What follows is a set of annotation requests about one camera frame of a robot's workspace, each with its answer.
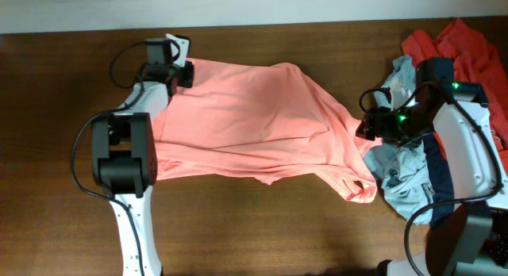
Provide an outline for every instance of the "red cloth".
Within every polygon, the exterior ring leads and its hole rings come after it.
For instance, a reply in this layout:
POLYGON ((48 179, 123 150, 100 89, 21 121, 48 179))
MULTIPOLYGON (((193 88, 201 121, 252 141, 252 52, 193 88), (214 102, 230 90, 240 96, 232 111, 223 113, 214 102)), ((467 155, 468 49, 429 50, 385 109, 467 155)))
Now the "red cloth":
POLYGON ((491 129, 499 157, 508 171, 508 80, 495 46, 483 34, 468 28, 457 18, 432 41, 430 36, 417 30, 402 42, 404 54, 413 58, 416 67, 422 60, 433 56, 453 59, 455 80, 478 82, 489 100, 491 129))

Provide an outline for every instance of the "pink fabric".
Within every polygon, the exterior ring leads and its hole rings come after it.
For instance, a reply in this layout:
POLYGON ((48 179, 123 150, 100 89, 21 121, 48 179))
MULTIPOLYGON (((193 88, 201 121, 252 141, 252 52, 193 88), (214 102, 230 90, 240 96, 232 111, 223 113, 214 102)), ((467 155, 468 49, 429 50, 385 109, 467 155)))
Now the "pink fabric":
POLYGON ((355 137, 360 121, 295 65, 193 62, 194 86, 179 88, 154 120, 157 179, 221 174, 271 184, 315 173, 347 201, 374 199, 362 158, 380 141, 355 137))

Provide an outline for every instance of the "pink cloth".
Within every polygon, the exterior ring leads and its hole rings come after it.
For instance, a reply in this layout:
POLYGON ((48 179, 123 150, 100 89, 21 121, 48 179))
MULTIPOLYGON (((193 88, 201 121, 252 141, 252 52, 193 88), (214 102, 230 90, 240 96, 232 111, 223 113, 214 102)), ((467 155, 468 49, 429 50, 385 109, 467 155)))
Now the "pink cloth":
POLYGON ((355 137, 360 121, 295 65, 193 62, 194 86, 179 88, 154 120, 157 179, 220 174, 272 184, 315 173, 347 201, 374 200, 362 158, 380 141, 355 137))

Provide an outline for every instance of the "light blue cloth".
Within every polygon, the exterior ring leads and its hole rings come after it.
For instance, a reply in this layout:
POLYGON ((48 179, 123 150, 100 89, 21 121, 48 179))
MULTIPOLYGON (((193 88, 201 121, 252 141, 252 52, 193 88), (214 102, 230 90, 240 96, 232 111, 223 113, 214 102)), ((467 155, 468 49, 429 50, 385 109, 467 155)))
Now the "light blue cloth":
MULTIPOLYGON (((413 92, 415 90, 415 70, 410 56, 394 60, 394 72, 382 87, 396 83, 413 92)), ((374 93, 379 106, 392 108, 383 93, 374 93)), ((384 199, 401 216, 409 219, 413 213, 433 202, 432 184, 423 151, 423 143, 415 149, 396 148, 383 144, 372 148, 364 156, 364 162, 375 178, 382 180, 384 199)), ((428 224, 432 219, 432 210, 421 214, 415 224, 428 224)))

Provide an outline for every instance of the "navy blue cloth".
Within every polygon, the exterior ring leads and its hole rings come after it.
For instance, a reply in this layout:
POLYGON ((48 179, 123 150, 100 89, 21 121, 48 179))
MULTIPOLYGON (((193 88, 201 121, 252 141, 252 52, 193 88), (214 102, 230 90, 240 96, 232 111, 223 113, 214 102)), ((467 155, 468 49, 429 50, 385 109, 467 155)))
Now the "navy blue cloth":
MULTIPOLYGON (((429 179, 434 190, 433 201, 449 201, 454 198, 452 176, 448 161, 439 150, 439 144, 433 134, 427 134, 423 140, 423 151, 427 159, 429 179)), ((443 205, 433 209, 430 228, 436 230, 453 213, 453 205, 443 205)))

